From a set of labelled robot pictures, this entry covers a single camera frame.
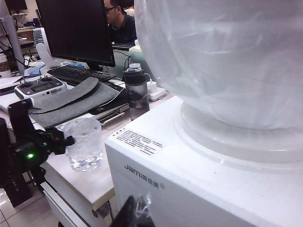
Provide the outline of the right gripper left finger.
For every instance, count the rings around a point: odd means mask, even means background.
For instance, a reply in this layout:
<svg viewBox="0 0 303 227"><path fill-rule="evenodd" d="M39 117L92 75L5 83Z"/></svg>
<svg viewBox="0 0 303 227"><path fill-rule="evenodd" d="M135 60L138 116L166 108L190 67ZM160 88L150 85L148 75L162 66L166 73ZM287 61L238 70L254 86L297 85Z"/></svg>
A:
<svg viewBox="0 0 303 227"><path fill-rule="evenodd" d="M135 207L135 199L130 196L112 222L111 227L136 227Z"/></svg>

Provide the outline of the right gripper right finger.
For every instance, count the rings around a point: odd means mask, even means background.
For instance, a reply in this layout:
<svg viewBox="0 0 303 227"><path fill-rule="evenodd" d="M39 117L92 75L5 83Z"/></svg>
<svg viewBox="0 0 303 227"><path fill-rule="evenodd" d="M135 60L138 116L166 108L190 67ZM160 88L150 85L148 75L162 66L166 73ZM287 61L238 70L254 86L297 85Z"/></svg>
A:
<svg viewBox="0 0 303 227"><path fill-rule="evenodd" d="M137 227L154 227L155 224L149 212L151 205L149 194L141 195L136 201L136 225Z"/></svg>

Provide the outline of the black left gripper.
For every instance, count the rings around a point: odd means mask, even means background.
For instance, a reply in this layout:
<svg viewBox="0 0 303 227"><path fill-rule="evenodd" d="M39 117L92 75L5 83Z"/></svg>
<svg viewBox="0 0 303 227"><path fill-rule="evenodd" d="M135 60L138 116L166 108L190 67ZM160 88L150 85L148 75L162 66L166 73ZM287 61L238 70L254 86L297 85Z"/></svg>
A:
<svg viewBox="0 0 303 227"><path fill-rule="evenodd" d="M62 155L66 147L75 144L73 136L64 137L56 128L36 130L28 113L9 113L16 137L12 153L21 168L35 168L45 162L51 153Z"/></svg>

